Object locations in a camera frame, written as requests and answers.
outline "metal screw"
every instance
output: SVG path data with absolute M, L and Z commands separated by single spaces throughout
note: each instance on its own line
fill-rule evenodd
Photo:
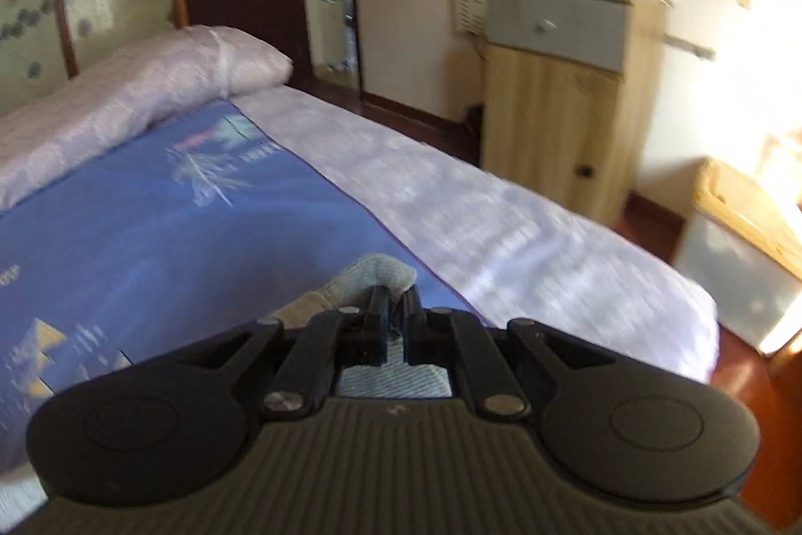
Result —
M 292 413 L 303 407 L 303 397 L 297 392 L 271 392 L 265 396 L 265 407 L 276 413 Z
M 526 402 L 515 395 L 490 395 L 484 400 L 484 408 L 494 415 L 512 417 L 524 411 Z

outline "bed sheet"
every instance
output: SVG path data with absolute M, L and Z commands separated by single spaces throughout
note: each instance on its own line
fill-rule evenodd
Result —
M 416 270 L 378 220 L 228 102 L 153 129 L 0 215 L 0 472 L 47 397 L 274 312 L 360 256 Z
M 532 317 L 709 380 L 719 347 L 715 302 L 611 230 L 296 89 L 234 104 L 370 210 L 490 324 Z

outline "wooden cabinet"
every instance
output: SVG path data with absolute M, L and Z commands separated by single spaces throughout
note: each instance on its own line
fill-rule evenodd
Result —
M 571 39 L 565 36 L 540 39 L 542 31 L 537 26 L 543 22 L 559 28 L 556 20 L 552 21 L 553 11 L 546 17 L 538 13 L 519 17 L 518 25 L 524 28 L 515 28 L 517 48 L 509 43 L 488 45 L 482 133 L 485 170 L 599 223 L 615 224 L 633 182 L 659 71 L 661 47 L 652 44 L 649 48 L 645 40 L 646 33 L 652 41 L 659 34 L 662 43 L 661 17 L 664 18 L 665 11 L 654 1 L 644 2 L 648 7 L 643 10 L 653 15 L 647 28 L 636 21 L 639 17 L 629 4 L 619 6 L 625 11 L 620 12 L 620 21 L 626 23 L 614 39 L 625 39 L 626 43 L 619 45 L 623 55 L 612 62 L 620 60 L 615 68 L 622 71 L 604 70 L 533 50 L 548 51 L 550 45 L 557 44 L 563 52 L 594 54 L 595 60 L 604 57 L 596 55 L 604 53 L 603 44 L 573 47 Z M 559 3 L 549 0 L 548 7 L 559 7 Z M 546 4 L 520 5 L 531 8 Z M 488 8 L 488 21 L 503 16 L 506 24 L 512 26 L 514 22 L 509 17 L 514 12 L 509 7 L 495 12 Z M 566 17 L 576 17 L 576 13 L 563 13 L 562 17 L 560 23 L 566 25 Z M 533 45 L 523 49 L 520 43 L 527 25 L 535 27 L 530 40 Z M 584 34 L 583 25 L 576 21 L 566 27 L 570 27 L 575 39 L 600 39 L 596 31 Z M 646 31 L 640 36 L 644 43 L 636 45 L 639 31 Z M 504 34 L 512 33 L 505 33 L 497 25 L 494 32 L 488 25 L 488 39 L 495 35 L 497 41 L 504 41 L 498 37 Z

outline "blue bedspread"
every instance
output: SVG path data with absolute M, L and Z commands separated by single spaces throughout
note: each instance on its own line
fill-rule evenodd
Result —
M 384 252 L 465 307 L 366 209 L 219 101 L 0 215 L 0 472 L 54 392 L 262 317 Z

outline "bed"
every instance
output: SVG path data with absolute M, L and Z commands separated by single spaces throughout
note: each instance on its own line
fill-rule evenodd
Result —
M 535 317 L 709 379 L 718 328 L 699 286 L 540 196 L 284 86 L 290 67 L 244 33 L 198 26 L 4 118 L 0 472 L 25 463 L 27 421 L 54 392 L 266 316 L 371 252 L 412 266 L 427 305 L 494 326 Z

